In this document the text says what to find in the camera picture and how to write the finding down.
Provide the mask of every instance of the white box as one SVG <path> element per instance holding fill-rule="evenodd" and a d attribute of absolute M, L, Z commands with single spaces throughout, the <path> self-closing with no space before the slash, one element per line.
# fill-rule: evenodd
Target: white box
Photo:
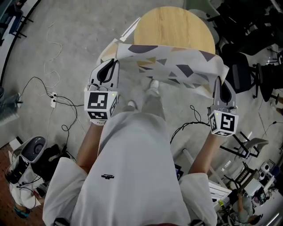
<path fill-rule="evenodd" d="M 118 104 L 118 92 L 86 91 L 84 92 L 84 110 L 89 119 L 108 120 Z"/>
<path fill-rule="evenodd" d="M 219 136 L 231 136 L 236 133 L 238 115 L 213 111 L 209 116 L 211 133 Z"/>

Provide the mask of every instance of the white shoe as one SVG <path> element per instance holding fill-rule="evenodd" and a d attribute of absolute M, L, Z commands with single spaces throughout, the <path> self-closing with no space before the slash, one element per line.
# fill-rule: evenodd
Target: white shoe
<path fill-rule="evenodd" d="M 149 89 L 159 94 L 158 87 L 159 87 L 159 81 L 155 79 L 151 80 Z"/>
<path fill-rule="evenodd" d="M 138 108 L 137 108 L 137 104 L 136 104 L 135 101 L 129 101 L 128 106 L 132 106 L 132 107 L 134 107 L 135 109 L 138 109 Z"/>

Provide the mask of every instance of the white t-shirt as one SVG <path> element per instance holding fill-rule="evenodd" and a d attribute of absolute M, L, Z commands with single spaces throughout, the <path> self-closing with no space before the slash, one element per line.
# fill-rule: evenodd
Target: white t-shirt
<path fill-rule="evenodd" d="M 186 175 L 179 186 L 167 131 L 165 121 L 152 114 L 111 118 L 88 175 L 60 159 L 45 199 L 45 224 L 65 218 L 75 226 L 183 226 L 198 218 L 216 225 L 207 175 Z"/>

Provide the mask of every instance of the black hair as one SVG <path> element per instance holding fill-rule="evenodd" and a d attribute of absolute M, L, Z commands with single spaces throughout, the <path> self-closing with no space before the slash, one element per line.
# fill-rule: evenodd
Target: black hair
<path fill-rule="evenodd" d="M 251 224 L 251 225 L 256 225 L 256 224 L 260 221 L 260 219 L 261 219 L 261 215 L 259 215 L 259 216 L 257 216 L 256 218 L 254 218 L 254 219 L 250 222 L 250 224 Z"/>

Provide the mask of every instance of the white pants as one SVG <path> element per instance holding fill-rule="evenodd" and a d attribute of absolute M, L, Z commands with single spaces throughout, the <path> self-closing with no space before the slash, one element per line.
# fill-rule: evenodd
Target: white pants
<path fill-rule="evenodd" d="M 125 106 L 123 108 L 123 111 L 137 112 L 138 110 L 135 109 L 133 106 Z M 160 95 L 151 89 L 147 90 L 147 92 L 145 93 L 145 101 L 142 106 L 141 112 L 150 113 L 159 116 L 165 120 Z"/>

